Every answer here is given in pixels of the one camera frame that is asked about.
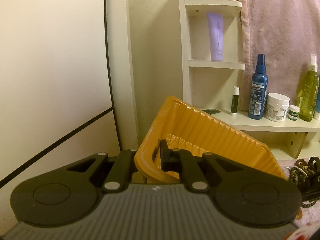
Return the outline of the orange plastic tray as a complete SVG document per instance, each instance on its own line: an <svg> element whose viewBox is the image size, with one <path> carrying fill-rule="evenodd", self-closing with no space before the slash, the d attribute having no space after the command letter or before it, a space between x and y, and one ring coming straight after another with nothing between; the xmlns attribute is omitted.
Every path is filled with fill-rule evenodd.
<svg viewBox="0 0 320 240"><path fill-rule="evenodd" d="M177 174L161 169L162 140L169 148L188 150L197 157L212 152L285 178L267 145L174 96L167 97L161 106L135 154L135 165L153 183L178 183Z"/></svg>

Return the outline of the dark green small tube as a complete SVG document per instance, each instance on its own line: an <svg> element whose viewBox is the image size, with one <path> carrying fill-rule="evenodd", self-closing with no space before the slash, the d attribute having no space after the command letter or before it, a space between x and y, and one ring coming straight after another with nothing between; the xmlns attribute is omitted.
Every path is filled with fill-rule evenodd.
<svg viewBox="0 0 320 240"><path fill-rule="evenodd" d="M203 109L202 111L207 113L207 114L210 114L210 115L220 113L220 110L215 109L215 108Z"/></svg>

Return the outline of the white green lip balm stick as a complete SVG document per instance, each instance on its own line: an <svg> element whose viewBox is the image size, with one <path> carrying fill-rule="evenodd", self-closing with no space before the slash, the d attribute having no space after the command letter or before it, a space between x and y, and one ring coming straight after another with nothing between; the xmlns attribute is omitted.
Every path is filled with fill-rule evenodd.
<svg viewBox="0 0 320 240"><path fill-rule="evenodd" d="M238 112L239 92L240 88L238 86L234 86L232 93L231 115L236 115Z"/></svg>

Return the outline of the blue spray bottle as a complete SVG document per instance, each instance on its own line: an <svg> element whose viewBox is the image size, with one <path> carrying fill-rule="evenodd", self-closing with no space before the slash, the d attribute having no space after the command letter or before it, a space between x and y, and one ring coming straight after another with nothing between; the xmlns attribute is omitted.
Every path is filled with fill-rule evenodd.
<svg viewBox="0 0 320 240"><path fill-rule="evenodd" d="M255 73L251 81L248 117L260 120L263 117L267 98L268 76L266 74L265 55L257 55Z"/></svg>

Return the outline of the white cream jar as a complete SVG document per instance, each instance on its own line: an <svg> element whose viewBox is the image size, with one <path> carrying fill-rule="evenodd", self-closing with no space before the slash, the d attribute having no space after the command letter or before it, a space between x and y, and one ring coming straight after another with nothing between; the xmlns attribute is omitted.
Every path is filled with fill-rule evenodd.
<svg viewBox="0 0 320 240"><path fill-rule="evenodd" d="M283 94L269 93L265 115L274 122L284 122L289 109L290 98Z"/></svg>

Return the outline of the small green-label jar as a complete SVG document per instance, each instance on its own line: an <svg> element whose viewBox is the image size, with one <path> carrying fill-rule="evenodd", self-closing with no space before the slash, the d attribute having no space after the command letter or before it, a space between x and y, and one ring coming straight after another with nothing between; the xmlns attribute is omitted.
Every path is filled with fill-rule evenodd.
<svg viewBox="0 0 320 240"><path fill-rule="evenodd" d="M300 108L296 105L290 105L289 106L289 111L287 114L287 118L292 120L292 121L297 121L298 116L299 116Z"/></svg>

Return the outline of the blue white lotion tube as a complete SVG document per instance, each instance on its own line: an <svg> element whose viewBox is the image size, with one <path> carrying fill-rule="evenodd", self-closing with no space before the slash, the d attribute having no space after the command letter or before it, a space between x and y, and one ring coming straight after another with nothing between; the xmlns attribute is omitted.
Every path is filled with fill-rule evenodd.
<svg viewBox="0 0 320 240"><path fill-rule="evenodd" d="M318 86L318 93L317 93L315 112L313 114L313 118L316 120L320 120L320 85Z"/></svg>

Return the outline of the green olive oil bottle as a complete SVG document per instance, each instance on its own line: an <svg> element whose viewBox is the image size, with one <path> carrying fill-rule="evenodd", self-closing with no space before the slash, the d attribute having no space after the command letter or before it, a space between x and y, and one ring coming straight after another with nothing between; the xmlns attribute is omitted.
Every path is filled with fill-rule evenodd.
<svg viewBox="0 0 320 240"><path fill-rule="evenodd" d="M317 55L311 54L310 63L308 64L308 72L305 76L299 113L299 117L304 121L310 122L313 119L318 84Z"/></svg>

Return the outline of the white corner shelf unit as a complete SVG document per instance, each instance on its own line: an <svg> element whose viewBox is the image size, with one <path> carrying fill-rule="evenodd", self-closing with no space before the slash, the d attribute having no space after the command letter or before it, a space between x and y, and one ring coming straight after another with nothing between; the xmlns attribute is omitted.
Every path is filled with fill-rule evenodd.
<svg viewBox="0 0 320 240"><path fill-rule="evenodd" d="M178 0L182 44L183 100L197 108L218 110L215 117L265 143L279 160L319 154L319 122L253 120L230 113L232 90L242 85L246 60L242 52L242 0ZM224 21L223 59L210 58L207 13Z"/></svg>

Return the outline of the lavender cosmetic tube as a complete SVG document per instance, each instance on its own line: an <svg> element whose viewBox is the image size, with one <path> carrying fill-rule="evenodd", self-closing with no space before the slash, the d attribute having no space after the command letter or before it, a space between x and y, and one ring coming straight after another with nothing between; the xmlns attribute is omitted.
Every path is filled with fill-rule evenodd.
<svg viewBox="0 0 320 240"><path fill-rule="evenodd" d="M212 61L223 60L223 16L213 12L207 12L210 57Z"/></svg>

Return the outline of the pink fuzzy blanket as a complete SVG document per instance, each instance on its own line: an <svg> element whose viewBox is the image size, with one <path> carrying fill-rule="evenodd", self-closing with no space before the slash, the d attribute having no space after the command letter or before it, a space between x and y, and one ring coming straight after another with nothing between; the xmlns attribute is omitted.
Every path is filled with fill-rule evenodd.
<svg viewBox="0 0 320 240"><path fill-rule="evenodd" d="M240 109L247 111L257 55L265 55L268 92L296 105L312 54L319 55L319 0L240 0L242 60Z"/></svg>

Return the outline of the white mirror frame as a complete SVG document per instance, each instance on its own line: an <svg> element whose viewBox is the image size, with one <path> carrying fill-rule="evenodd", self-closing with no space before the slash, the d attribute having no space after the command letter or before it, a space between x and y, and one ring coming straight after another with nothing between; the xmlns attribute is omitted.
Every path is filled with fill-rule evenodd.
<svg viewBox="0 0 320 240"><path fill-rule="evenodd" d="M105 0L108 71L121 150L139 147L129 0Z"/></svg>

